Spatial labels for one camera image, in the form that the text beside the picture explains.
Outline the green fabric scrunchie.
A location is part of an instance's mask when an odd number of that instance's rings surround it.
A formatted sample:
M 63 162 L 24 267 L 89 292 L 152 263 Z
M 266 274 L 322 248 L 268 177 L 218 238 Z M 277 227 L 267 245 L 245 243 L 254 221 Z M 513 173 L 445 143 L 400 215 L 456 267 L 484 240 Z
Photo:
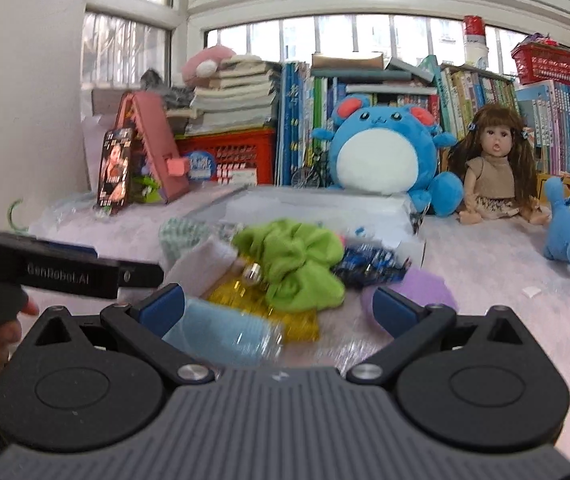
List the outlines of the green fabric scrunchie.
M 342 261 L 342 238 L 317 224 L 291 219 L 247 226 L 232 244 L 257 263 L 266 284 L 266 303 L 288 313 L 342 305 L 346 286 L 332 269 Z

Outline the dark blue patterned scrunchie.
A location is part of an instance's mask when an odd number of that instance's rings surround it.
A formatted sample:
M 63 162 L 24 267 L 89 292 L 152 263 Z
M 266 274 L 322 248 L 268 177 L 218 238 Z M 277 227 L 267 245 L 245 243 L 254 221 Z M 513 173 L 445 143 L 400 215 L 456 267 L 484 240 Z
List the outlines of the dark blue patterned scrunchie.
M 360 243 L 346 247 L 332 273 L 347 287 L 362 289 L 402 281 L 411 265 L 409 258 L 401 258 L 393 249 Z

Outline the purple fluffy plush toy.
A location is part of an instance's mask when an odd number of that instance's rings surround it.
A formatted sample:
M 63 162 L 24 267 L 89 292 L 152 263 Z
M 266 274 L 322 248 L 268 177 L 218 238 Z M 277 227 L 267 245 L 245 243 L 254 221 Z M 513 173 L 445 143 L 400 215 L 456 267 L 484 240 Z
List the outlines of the purple fluffy plush toy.
M 445 280 L 423 268 L 409 268 L 401 281 L 365 287 L 361 292 L 363 312 L 373 317 L 373 298 L 378 288 L 390 289 L 407 297 L 422 307 L 428 304 L 444 304 L 458 311 L 458 304 Z

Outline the grey cloth pile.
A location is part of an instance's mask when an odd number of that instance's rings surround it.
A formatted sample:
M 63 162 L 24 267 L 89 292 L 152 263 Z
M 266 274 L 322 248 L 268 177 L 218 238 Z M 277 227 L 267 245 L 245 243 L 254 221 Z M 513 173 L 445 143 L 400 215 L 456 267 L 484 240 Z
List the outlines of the grey cloth pile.
M 170 86 L 160 74 L 150 68 L 140 76 L 140 88 L 144 91 L 155 92 L 163 100 L 167 110 L 178 110 L 179 108 L 189 108 L 194 98 L 194 90 L 187 87 Z

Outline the red plastic basket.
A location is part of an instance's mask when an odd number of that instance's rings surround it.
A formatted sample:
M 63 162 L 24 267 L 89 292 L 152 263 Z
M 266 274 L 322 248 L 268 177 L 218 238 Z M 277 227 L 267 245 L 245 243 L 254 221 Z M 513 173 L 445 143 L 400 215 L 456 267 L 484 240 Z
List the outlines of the red plastic basket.
M 547 39 L 523 41 L 510 52 L 520 84 L 551 80 L 570 86 L 570 50 Z

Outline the smartphone with lit screen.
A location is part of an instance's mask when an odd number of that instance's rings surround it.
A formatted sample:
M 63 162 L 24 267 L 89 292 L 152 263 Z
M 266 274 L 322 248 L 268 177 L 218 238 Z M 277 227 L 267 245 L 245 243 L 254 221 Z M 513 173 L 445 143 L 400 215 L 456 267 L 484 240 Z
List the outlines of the smartphone with lit screen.
M 97 191 L 100 208 L 118 209 L 128 201 L 133 138 L 132 128 L 110 130 L 104 136 Z

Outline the red plastic crate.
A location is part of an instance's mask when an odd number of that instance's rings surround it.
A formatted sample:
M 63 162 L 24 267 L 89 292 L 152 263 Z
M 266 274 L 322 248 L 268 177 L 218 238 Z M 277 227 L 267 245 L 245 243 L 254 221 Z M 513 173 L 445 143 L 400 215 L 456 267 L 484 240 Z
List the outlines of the red plastic crate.
M 273 128 L 179 136 L 175 142 L 184 155 L 207 152 L 213 157 L 215 168 L 211 181 L 221 184 L 274 183 L 276 132 Z

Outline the pink wooden triangle house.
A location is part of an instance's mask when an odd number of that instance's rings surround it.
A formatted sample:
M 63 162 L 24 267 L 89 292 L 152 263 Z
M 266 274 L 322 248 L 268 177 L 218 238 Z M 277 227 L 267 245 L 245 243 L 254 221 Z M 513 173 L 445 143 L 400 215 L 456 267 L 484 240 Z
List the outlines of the pink wooden triangle house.
M 163 99 L 155 92 L 127 91 L 120 101 L 117 128 L 133 127 L 142 142 L 143 166 L 159 185 L 153 203 L 171 203 L 189 189 L 189 160 L 180 154 L 166 118 Z

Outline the yellow sequin pouch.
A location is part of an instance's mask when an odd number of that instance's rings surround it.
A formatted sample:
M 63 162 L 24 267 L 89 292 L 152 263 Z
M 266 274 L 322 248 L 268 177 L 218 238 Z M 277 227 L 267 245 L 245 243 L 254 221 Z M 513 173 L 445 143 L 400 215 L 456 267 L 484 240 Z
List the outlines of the yellow sequin pouch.
M 275 310 L 266 301 L 267 291 L 268 285 L 263 281 L 261 267 L 257 263 L 250 263 L 241 274 L 216 286 L 208 300 L 212 304 L 266 318 L 280 329 L 285 344 L 320 339 L 316 311 L 288 313 Z

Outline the miniature bicycle model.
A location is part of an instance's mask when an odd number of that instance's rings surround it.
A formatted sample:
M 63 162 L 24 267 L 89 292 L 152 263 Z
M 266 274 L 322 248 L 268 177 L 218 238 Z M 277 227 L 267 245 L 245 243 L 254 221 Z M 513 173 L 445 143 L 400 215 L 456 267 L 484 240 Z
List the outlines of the miniature bicycle model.
M 311 163 L 298 168 L 291 176 L 293 188 L 329 188 L 332 184 L 328 170 L 328 153 L 316 150 Z

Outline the green checkered scrunchie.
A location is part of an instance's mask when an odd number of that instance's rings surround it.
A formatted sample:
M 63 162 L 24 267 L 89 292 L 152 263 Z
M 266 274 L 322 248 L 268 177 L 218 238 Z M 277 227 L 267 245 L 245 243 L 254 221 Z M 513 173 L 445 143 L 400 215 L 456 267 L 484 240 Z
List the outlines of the green checkered scrunchie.
M 160 226 L 158 239 L 164 260 L 173 266 L 181 256 L 210 237 L 229 243 L 242 225 L 233 222 L 205 222 L 189 218 L 171 218 Z

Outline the pale pink knitted sock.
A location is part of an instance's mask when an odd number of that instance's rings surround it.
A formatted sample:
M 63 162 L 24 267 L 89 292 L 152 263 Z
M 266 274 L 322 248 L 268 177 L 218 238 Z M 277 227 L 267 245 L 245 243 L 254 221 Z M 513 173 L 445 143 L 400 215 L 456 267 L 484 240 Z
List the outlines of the pale pink knitted sock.
M 237 256 L 231 244 L 209 237 L 182 255 L 162 284 L 178 284 L 187 296 L 202 297 L 236 264 Z

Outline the white paper scrap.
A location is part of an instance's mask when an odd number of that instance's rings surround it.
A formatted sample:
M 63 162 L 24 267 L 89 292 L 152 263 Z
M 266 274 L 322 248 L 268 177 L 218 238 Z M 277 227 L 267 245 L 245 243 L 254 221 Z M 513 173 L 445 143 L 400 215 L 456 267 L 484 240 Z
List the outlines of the white paper scrap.
M 528 286 L 522 290 L 522 293 L 524 294 L 524 296 L 528 297 L 529 299 L 532 299 L 536 296 L 539 296 L 539 294 L 541 292 L 542 292 L 542 290 L 539 289 L 539 287 L 535 287 L 535 286 Z

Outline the red white canister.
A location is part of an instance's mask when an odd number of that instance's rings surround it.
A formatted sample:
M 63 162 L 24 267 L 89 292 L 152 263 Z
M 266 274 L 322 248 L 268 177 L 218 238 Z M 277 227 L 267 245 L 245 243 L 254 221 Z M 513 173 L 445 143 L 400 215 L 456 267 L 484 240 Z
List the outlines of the red white canister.
M 465 15 L 463 26 L 465 63 L 486 70 L 489 67 L 489 49 L 486 45 L 486 24 L 483 18 L 478 15 Z

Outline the row of upright books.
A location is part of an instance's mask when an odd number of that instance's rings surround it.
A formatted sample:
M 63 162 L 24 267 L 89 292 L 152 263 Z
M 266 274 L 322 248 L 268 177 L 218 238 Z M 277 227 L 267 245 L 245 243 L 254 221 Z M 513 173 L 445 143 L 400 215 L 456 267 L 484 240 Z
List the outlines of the row of upright books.
M 315 128 L 332 128 L 336 104 L 349 94 L 372 104 L 414 104 L 428 110 L 445 130 L 462 138 L 480 107 L 498 103 L 516 110 L 526 123 L 542 177 L 570 180 L 570 86 L 544 80 L 520 84 L 469 65 L 439 63 L 429 55 L 417 65 L 391 60 L 385 68 L 357 60 L 316 58 L 286 63 L 280 88 L 274 180 L 291 185 L 292 174 L 311 163 L 326 145 L 312 138 Z

